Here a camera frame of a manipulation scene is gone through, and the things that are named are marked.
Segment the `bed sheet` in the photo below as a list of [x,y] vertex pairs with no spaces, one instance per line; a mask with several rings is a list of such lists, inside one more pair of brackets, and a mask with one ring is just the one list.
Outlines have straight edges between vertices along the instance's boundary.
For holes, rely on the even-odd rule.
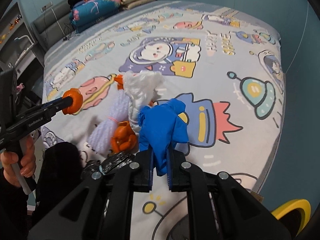
[[[42,127],[44,144],[72,142],[88,161],[86,139],[116,94],[112,74],[160,71],[165,82],[156,104],[186,104],[180,117],[189,142],[179,145],[186,159],[206,172],[227,171],[258,192],[284,117],[279,40],[268,24],[215,5],[156,1],[117,14],[47,52],[43,102],[77,87],[84,106]],[[166,176],[154,176],[150,194],[134,194],[131,239],[175,240],[187,228],[186,195],[169,192]]]

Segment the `yellow antenna print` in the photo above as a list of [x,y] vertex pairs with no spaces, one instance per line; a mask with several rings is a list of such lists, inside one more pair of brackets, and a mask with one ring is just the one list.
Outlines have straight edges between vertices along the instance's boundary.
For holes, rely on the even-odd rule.
[[151,200],[151,201],[147,201],[147,202],[143,205],[143,207],[142,207],[142,212],[145,213],[145,214],[151,214],[151,213],[155,212],[155,213],[157,213],[159,216],[163,217],[163,215],[156,210],[156,208],[157,208],[157,203],[156,203],[156,202],[158,202],[158,205],[159,205],[159,206],[164,205],[166,202],[165,202],[165,201],[161,201],[161,196],[159,196],[159,195],[158,195],[158,196],[156,197],[156,199],[155,199],[156,202],[154,202],[154,201],[153,201],[153,200],[154,200],[153,194],[150,194],[150,200]]

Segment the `person's arm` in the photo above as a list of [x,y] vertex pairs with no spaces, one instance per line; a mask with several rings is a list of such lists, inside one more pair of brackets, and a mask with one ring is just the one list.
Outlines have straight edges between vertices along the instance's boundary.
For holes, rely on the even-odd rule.
[[[36,157],[34,144],[31,136],[27,140],[27,151],[21,160],[21,175],[31,177],[36,169]],[[11,164],[18,161],[15,153],[4,151],[0,155],[3,168],[0,169],[0,205],[12,224],[24,236],[27,236],[27,200],[23,189],[16,178]]]

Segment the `gray headboard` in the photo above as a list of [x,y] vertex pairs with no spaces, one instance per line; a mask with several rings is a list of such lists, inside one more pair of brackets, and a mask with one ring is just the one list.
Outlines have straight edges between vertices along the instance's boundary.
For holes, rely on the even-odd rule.
[[57,41],[68,35],[70,30],[74,31],[70,24],[69,13],[68,0],[63,0],[45,10],[39,18],[30,24],[36,39],[45,51],[48,51]]

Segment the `person's leg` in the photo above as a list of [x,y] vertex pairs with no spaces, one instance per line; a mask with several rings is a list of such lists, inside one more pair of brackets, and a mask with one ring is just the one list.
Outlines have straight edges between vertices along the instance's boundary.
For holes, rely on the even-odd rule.
[[76,146],[61,142],[45,151],[36,188],[35,225],[81,182],[82,166]]

